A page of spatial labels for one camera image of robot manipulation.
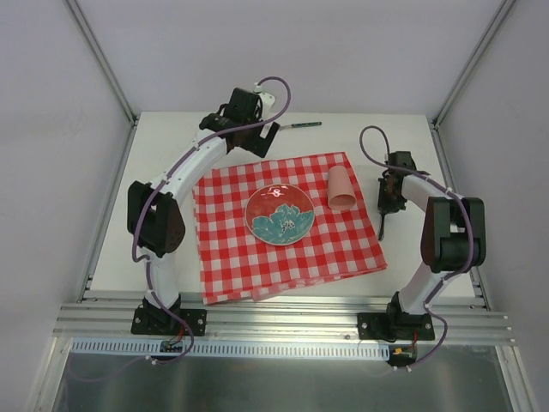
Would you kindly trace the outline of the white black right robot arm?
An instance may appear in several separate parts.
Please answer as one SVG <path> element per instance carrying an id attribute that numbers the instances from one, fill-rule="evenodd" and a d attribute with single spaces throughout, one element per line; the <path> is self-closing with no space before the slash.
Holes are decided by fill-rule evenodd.
<path id="1" fill-rule="evenodd" d="M 401 339 L 454 277 L 484 263 L 485 206 L 481 199 L 462 197 L 419 171 L 407 151 L 386 156 L 378 181 L 377 209 L 382 217 L 404 210 L 408 202 L 424 212 L 422 263 L 406 287 L 395 293 L 383 319 L 387 334 Z"/>

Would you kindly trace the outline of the salmon pink plastic cup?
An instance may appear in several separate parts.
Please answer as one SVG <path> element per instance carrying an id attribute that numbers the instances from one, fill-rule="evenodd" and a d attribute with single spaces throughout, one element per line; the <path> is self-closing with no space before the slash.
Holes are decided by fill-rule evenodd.
<path id="1" fill-rule="evenodd" d="M 350 210 L 356 204 L 353 185 L 344 166 L 338 165 L 329 169 L 327 191 L 328 206 L 332 210 Z"/>

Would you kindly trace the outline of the red teal ceramic plate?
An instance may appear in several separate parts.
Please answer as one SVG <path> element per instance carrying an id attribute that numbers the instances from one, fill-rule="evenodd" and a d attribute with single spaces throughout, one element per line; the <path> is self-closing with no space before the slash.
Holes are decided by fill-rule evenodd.
<path id="1" fill-rule="evenodd" d="M 291 245 L 304 238 L 315 221 L 309 196 L 296 185 L 267 185 L 255 191 L 244 208 L 249 231 L 269 245 Z"/>

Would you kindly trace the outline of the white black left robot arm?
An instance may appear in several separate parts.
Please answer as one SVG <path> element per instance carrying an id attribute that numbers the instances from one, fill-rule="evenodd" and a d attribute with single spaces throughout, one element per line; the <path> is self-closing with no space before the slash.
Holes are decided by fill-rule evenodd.
<path id="1" fill-rule="evenodd" d="M 202 119 L 190 145 L 161 175 L 128 189 L 127 228 L 133 236 L 132 258 L 146 268 L 145 302 L 154 307 L 151 324 L 161 333 L 180 322 L 175 251 L 185 236 L 181 208 L 194 185 L 234 148 L 263 158 L 280 125 L 270 117 L 275 97 L 257 83 L 235 88 L 228 103 Z"/>

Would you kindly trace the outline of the silver table knife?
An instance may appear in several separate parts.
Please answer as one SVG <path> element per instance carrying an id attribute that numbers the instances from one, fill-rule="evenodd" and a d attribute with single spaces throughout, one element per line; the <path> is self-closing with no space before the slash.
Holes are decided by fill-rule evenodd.
<path id="1" fill-rule="evenodd" d="M 378 241 L 383 241 L 384 239 L 384 232 L 385 232 L 385 218 L 386 218 L 386 214 L 385 213 L 381 213 L 380 214 L 380 226 L 379 226 L 379 229 L 378 229 L 378 232 L 377 232 L 377 239 Z"/>

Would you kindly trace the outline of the red white checkered cloth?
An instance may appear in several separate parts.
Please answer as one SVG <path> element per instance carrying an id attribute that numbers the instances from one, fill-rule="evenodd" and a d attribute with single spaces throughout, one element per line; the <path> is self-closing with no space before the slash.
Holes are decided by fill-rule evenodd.
<path id="1" fill-rule="evenodd" d="M 356 204 L 328 206 L 328 174 L 344 166 Z M 291 245 L 269 245 L 244 222 L 250 196 L 267 185 L 290 184 L 311 199 L 315 221 Z M 272 294 L 385 270 L 387 263 L 353 167 L 343 152 L 224 167 L 193 189 L 202 299 L 207 304 L 260 300 Z"/>

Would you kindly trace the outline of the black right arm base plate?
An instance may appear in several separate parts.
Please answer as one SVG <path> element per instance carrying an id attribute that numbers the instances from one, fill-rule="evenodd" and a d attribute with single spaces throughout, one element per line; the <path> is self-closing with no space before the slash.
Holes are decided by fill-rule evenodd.
<path id="1" fill-rule="evenodd" d="M 360 312 L 357 314 L 357 329 L 361 340 L 435 340 L 431 316 L 428 314 L 392 316 L 386 312 Z"/>

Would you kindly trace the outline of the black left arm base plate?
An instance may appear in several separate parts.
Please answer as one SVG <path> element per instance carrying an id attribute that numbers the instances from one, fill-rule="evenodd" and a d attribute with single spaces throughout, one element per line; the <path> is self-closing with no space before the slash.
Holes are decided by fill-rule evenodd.
<path id="1" fill-rule="evenodd" d="M 204 336 L 208 312 L 204 309 L 181 309 L 177 315 L 189 326 L 194 336 Z M 130 333 L 137 336 L 176 336 L 184 327 L 161 309 L 138 307 L 134 312 Z"/>

